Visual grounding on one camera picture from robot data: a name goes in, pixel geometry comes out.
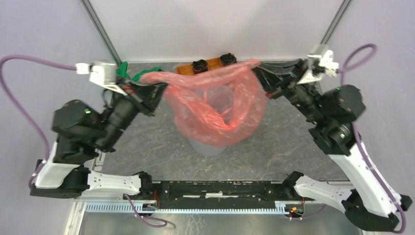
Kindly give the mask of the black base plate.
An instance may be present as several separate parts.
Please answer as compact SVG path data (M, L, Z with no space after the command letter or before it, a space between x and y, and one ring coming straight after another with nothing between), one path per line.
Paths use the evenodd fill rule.
M132 200L156 202L159 209L272 209L276 201L302 201L273 181L153 181Z

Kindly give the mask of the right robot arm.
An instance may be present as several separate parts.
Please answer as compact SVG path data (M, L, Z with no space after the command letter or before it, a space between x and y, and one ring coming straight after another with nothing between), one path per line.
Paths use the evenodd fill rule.
M323 75L322 68L297 59L261 63L253 72L269 99L285 97L314 125L309 130L314 143L340 167L353 188L337 188L294 171L283 181L283 195L289 200L310 198L331 206L364 231L396 233L397 226L406 225L404 212L412 199L387 184L353 127L366 108L360 90L340 85L321 94L305 80L314 70Z

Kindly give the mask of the rolled black belt right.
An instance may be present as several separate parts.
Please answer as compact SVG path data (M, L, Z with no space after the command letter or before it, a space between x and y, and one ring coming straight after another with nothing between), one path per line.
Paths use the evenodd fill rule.
M223 54L219 59L223 67L237 63L237 59L232 53Z

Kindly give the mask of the grey trash bin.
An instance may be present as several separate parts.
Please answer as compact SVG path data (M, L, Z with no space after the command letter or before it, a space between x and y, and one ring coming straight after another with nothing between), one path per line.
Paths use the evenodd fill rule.
M206 157L212 157L212 156L217 156L219 154L221 154L223 151L225 151L225 149L227 148L225 147L215 147L213 145L208 145L208 144L204 144L202 142L199 142L197 140L188 138L188 141L190 143L190 145L192 146L192 148L199 154L206 156Z

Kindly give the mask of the rolled black belt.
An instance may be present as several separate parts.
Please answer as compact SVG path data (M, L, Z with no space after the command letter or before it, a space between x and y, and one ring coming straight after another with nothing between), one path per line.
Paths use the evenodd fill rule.
M237 59L232 53L223 54L219 59L223 67L237 63Z
M191 68L194 74L199 74L208 71L208 62L204 59L193 61Z

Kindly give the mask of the red plastic trash bag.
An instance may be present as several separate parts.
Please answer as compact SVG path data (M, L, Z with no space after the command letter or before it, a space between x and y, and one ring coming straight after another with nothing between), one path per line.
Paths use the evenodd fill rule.
M168 84L163 97L185 137L224 147L250 136L262 122L267 97L250 59L198 75L172 72L144 74L140 83Z

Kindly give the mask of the rolled black belt left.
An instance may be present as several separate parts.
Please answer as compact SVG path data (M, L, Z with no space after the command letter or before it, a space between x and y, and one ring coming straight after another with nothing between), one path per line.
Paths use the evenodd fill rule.
M208 62L204 59L193 61L191 68L194 74L199 74L208 71Z

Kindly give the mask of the green cloth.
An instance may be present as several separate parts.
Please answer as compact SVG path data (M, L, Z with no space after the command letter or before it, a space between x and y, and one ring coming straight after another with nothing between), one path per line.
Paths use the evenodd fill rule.
M122 78L131 80L133 82L138 82L141 77L144 74L150 73L150 72L163 72L163 69L161 67L153 67L151 69L148 70L142 70L141 72L137 73L136 75L134 75L132 78L130 77L130 75L128 74L128 62L122 62L120 64L120 66L116 69L116 74L117 76L120 76Z

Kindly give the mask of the orange compartment tray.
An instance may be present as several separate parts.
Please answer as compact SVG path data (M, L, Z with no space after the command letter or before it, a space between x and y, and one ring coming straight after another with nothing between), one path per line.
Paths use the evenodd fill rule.
M212 71L237 63L237 58L232 53L223 54L211 59L200 59L192 63L178 66L176 72L181 75L197 75L206 71Z

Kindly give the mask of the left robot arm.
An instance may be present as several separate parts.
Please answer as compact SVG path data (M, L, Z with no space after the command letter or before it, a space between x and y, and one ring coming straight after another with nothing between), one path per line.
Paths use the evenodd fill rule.
M122 81L122 94L99 113L75 99L54 112L52 130L57 134L51 156L38 160L30 195L47 198L81 196L136 196L149 199L154 193L146 172L132 176L109 175L85 166L101 153L114 152L114 145L138 114L149 117L161 101L165 83L139 86Z

